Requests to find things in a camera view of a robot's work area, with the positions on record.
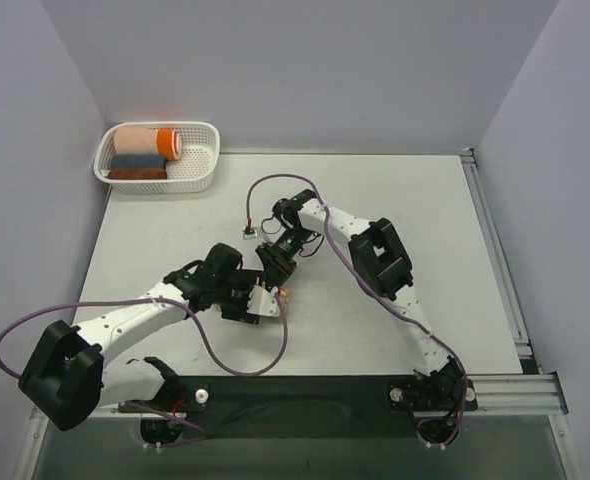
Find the white table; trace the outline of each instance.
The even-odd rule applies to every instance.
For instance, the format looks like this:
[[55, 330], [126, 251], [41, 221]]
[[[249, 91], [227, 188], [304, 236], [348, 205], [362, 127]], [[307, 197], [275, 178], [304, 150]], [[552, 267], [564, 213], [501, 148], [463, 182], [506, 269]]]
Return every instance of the white table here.
[[[211, 187], [199, 194], [129, 196], [113, 192], [93, 253], [82, 300], [139, 296], [167, 273], [204, 258], [222, 242], [260, 268], [256, 241], [242, 240], [249, 185], [271, 173], [317, 183], [337, 207], [393, 222], [413, 261], [418, 295], [435, 333], [472, 374], [521, 373], [469, 188], [456, 156], [222, 155]], [[307, 186], [271, 180], [256, 189], [255, 223], [276, 200]], [[288, 281], [290, 336], [273, 375], [406, 374], [411, 367], [392, 318], [367, 298], [326, 245], [298, 259]], [[78, 311], [75, 322], [101, 315]], [[282, 335], [279, 320], [246, 325], [199, 314], [220, 358], [238, 370], [266, 365]], [[154, 355], [180, 375], [219, 375], [192, 322], [165, 328], [129, 349], [115, 365]]]

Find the white basket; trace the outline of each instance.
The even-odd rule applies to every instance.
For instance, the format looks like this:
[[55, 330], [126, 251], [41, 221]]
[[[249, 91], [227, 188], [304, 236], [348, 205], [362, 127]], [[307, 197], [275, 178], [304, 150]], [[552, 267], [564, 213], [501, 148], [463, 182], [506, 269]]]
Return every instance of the white basket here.
[[[115, 155], [113, 135], [122, 126], [151, 129], [174, 128], [182, 138], [182, 156], [166, 163], [164, 180], [112, 180], [105, 176]], [[95, 176], [124, 193], [185, 193], [201, 192], [213, 181], [219, 157], [219, 132], [202, 122], [131, 122], [111, 128], [99, 144], [95, 155]]]

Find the rolled towel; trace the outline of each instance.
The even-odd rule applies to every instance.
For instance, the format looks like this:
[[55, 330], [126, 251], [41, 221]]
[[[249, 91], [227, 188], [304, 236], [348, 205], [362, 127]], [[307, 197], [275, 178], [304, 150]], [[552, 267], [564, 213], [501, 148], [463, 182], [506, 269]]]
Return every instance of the rolled towel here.
[[173, 128], [119, 127], [113, 135], [117, 155], [159, 154], [170, 161], [182, 156], [182, 138]]
[[108, 174], [111, 180], [163, 180], [165, 168], [114, 168]]
[[111, 159], [111, 168], [164, 168], [166, 159], [161, 155], [135, 155], [125, 153], [114, 155]]

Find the white robotic arm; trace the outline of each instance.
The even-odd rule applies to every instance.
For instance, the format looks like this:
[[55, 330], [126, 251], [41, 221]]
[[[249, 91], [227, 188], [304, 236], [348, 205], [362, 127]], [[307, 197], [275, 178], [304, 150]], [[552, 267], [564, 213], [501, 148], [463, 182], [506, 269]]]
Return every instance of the white robotic arm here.
[[[311, 236], [324, 234], [326, 211], [306, 190], [277, 202], [273, 214], [286, 231], [275, 243], [265, 242], [256, 249], [263, 270], [243, 269], [240, 252], [217, 244], [203, 261], [170, 273], [139, 297], [150, 303], [123, 307], [73, 327], [55, 322], [35, 348], [20, 389], [58, 428], [67, 430], [97, 406], [151, 400], [169, 375], [176, 377], [156, 358], [129, 359], [118, 369], [109, 364], [157, 330], [186, 318], [178, 305], [199, 312], [216, 304], [223, 318], [246, 323], [278, 316], [275, 296], [295, 271], [293, 257], [302, 245]], [[413, 286], [410, 259], [390, 222], [370, 222], [330, 207], [329, 228], [333, 239], [350, 250], [360, 277], [393, 309], [430, 331]], [[247, 226], [245, 234], [253, 233]], [[448, 353], [420, 328], [397, 318], [395, 323], [417, 372], [430, 377], [449, 363]]]
[[[330, 210], [330, 220], [328, 222], [330, 233], [333, 240], [345, 248], [348, 248], [348, 243], [353, 236], [360, 235], [371, 228], [371, 222], [368, 220], [357, 218], [336, 207], [328, 206], [328, 208]], [[308, 200], [298, 213], [302, 227], [313, 232], [324, 233], [326, 211], [317, 199]], [[402, 287], [395, 292], [395, 296], [394, 301], [387, 298], [384, 301], [390, 303], [403, 316], [412, 318], [422, 324], [429, 332], [432, 330], [428, 318], [419, 303], [414, 286], [406, 285]], [[398, 318], [394, 318], [394, 321], [404, 337], [406, 350], [416, 371], [428, 376], [431, 372], [441, 370], [448, 363], [448, 352], [417, 326], [403, 322]]]

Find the white wall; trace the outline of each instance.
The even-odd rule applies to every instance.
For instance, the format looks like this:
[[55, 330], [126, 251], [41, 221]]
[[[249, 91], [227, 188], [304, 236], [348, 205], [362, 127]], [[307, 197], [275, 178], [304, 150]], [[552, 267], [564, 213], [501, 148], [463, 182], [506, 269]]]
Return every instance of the white wall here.
[[590, 0], [562, 0], [478, 150], [535, 353], [590, 478]]
[[226, 147], [476, 146], [557, 0], [42, 0], [102, 112]]
[[[0, 0], [0, 330], [74, 300], [101, 215], [91, 154], [103, 120], [37, 0]], [[47, 322], [8, 338], [21, 371]], [[0, 371], [0, 479], [10, 478], [29, 401]]]

